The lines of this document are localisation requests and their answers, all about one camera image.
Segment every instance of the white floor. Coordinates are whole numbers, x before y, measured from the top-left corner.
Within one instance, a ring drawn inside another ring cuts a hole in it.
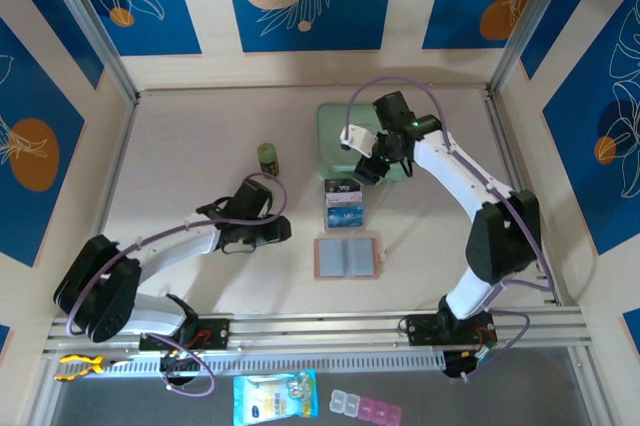
[[[390,87],[375,87],[374,100]],[[423,93],[403,88],[418,114],[434,112]],[[105,234],[131,243],[182,221],[196,207],[233,194],[258,170],[256,147],[278,150],[289,194],[293,237],[251,255],[210,254],[163,271],[142,288],[184,297],[201,314],[358,312],[435,307],[464,271],[470,223],[428,173],[365,191],[368,230],[389,253],[376,280],[323,280],[313,275],[313,240],[323,234],[322,182],[316,175],[315,114],[346,101],[352,88],[229,89],[145,96],[125,157]],[[437,90],[451,133],[485,169],[505,171],[475,89]],[[534,278],[534,268],[522,274]],[[542,306],[536,291],[504,292],[496,306]]]

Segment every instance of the plastic pill organizer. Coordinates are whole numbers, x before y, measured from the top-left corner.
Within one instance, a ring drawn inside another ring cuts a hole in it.
[[[402,408],[398,406],[361,398],[356,394],[348,394],[338,389],[331,393],[329,409],[334,413],[380,426],[400,426],[402,420]]]

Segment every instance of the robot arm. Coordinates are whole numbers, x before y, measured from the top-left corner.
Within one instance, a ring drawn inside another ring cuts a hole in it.
[[[251,224],[259,218],[271,218],[272,203],[271,191],[246,179],[233,197],[198,208],[182,234],[167,235],[153,249],[140,250],[119,260],[109,275],[91,289],[76,314],[75,323],[94,342],[106,341],[119,333],[158,333],[186,344],[198,329],[198,315],[173,295],[137,294],[139,286],[188,258],[214,251],[229,253],[227,249],[232,244],[240,245],[240,251],[252,252],[264,244],[287,240],[291,237],[291,225],[284,216],[268,223]],[[203,225],[199,216],[202,214],[218,222]],[[242,220],[244,224],[230,224],[226,222],[229,220]],[[118,253],[117,243],[105,236],[91,238],[58,286],[54,302],[69,314],[89,280]]]
[[[468,267],[439,308],[439,313],[446,316],[441,321],[446,323],[443,328],[464,326],[465,321],[483,312],[485,302],[500,287],[502,279],[524,270],[535,260],[523,232],[499,196],[491,191],[508,199],[539,244],[537,199],[529,191],[515,193],[497,181],[469,157],[450,134],[447,144],[438,119],[431,115],[416,118],[400,92],[380,98],[374,102],[374,108],[387,133],[373,135],[364,128],[349,125],[348,139],[345,130],[341,134],[343,147],[356,149],[363,155],[356,166],[355,178],[365,184],[376,184],[386,175],[390,164],[403,164],[407,175],[411,175],[411,164],[415,163],[442,183],[472,222],[466,247]],[[479,174],[472,174],[469,166]]]

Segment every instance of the pink compartment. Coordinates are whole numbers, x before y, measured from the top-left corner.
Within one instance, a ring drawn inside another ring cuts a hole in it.
[[[402,408],[398,406],[389,406],[387,415],[387,426],[400,426],[402,421]]]
[[[389,416],[389,407],[390,406],[387,403],[376,401],[373,404],[373,417],[371,418],[371,422],[373,424],[385,426],[387,424],[387,418]]]
[[[358,419],[362,421],[371,421],[373,419],[373,405],[375,401],[369,398],[360,398],[360,407],[358,408]]]

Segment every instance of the small green bottle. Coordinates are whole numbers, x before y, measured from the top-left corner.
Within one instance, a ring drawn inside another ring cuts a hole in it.
[[[260,169],[263,173],[268,173],[272,176],[280,174],[276,147],[273,144],[262,143],[258,146],[258,161],[260,161]]]

